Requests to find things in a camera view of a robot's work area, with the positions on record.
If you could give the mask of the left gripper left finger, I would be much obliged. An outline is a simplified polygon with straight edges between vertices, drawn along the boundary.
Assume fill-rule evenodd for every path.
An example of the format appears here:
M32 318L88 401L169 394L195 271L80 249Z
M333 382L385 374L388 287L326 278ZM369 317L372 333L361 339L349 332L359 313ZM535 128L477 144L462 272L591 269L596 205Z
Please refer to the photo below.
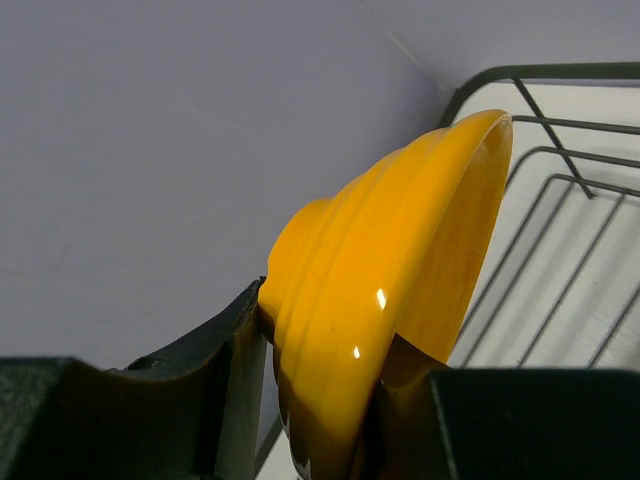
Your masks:
M124 369L1 362L5 479L250 479L265 341L251 283L204 324Z

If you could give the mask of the yellow ribbed bowl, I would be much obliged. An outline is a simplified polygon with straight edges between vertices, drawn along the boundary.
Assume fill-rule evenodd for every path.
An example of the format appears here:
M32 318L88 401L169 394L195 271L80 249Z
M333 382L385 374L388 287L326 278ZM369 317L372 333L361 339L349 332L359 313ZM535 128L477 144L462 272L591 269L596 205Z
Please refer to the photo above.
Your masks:
M395 338L450 357L506 187L511 116L485 110L386 155L299 210L258 308L305 479L346 479Z

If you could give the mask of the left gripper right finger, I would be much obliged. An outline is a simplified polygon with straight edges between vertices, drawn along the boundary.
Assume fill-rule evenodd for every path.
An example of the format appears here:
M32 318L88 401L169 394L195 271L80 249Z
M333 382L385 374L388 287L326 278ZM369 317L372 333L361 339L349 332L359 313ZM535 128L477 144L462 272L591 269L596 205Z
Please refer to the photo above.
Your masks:
M639 376L459 369L395 337L359 438L356 479L635 479Z

